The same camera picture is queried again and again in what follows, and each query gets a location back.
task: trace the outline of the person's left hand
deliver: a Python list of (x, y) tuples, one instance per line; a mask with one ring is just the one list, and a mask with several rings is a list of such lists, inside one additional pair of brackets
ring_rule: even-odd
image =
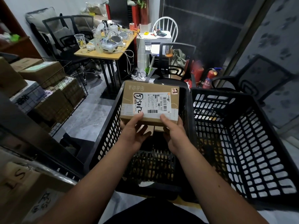
[(143, 112), (140, 112), (135, 114), (126, 125), (121, 121), (122, 133), (119, 136), (118, 141), (131, 150), (133, 154), (138, 152), (144, 140), (152, 134), (150, 131), (144, 134), (147, 125), (144, 125), (137, 133), (138, 129), (141, 127), (141, 124), (137, 124), (137, 122), (142, 118)]

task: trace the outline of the forearm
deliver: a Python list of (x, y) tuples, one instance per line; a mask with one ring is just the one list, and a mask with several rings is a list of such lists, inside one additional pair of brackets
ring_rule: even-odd
[(178, 159), (210, 223), (267, 223), (190, 142), (180, 149)]
[(104, 212), (133, 154), (117, 142), (40, 223), (93, 223)]

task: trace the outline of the white chair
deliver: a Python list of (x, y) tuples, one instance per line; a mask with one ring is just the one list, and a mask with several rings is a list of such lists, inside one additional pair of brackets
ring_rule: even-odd
[[(160, 19), (158, 19), (155, 23), (154, 26), (152, 28), (152, 33), (155, 30), (156, 25), (159, 25), (160, 30), (162, 31), (169, 31), (171, 34), (171, 42), (176, 42), (176, 38), (178, 36), (178, 25), (176, 24), (176, 22), (174, 21), (173, 18), (170, 18), (168, 16), (163, 16)], [(149, 73), (152, 69), (152, 65), (154, 64), (155, 61), (155, 57), (152, 57), (152, 61), (150, 63), (150, 69), (149, 69)]]

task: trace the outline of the barcode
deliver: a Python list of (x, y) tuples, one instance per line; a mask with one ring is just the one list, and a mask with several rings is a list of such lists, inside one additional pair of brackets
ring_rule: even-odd
[(158, 113), (157, 109), (151, 109), (151, 110), (147, 110), (148, 113)]
[(167, 111), (167, 97), (162, 97), (162, 105), (163, 105), (163, 111)]

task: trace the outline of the black plastic crate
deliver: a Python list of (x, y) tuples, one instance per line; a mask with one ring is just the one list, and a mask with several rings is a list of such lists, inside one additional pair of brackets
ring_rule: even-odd
[[(204, 89), (191, 93), (198, 150), (215, 170), (257, 209), (297, 210), (298, 169), (254, 98)], [(198, 202), (186, 182), (181, 197)]]
[[(95, 142), (94, 148), (84, 165), (86, 173), (107, 154), (120, 136), (119, 117), (123, 88), (124, 83)], [(191, 94), (188, 89), (180, 88), (179, 96), (179, 115), (183, 120), (186, 134), (189, 136), (190, 141), (196, 145)], [(144, 141), (140, 151), (129, 162), (116, 191), (159, 196), (175, 200), (178, 193), (181, 192), (182, 177), (184, 178), (185, 175), (183, 174), (180, 163), (168, 149), (166, 140), (163, 138), (163, 133), (154, 131), (153, 136)], [(139, 183), (141, 181), (152, 181), (155, 183), (147, 187), (140, 187)]]

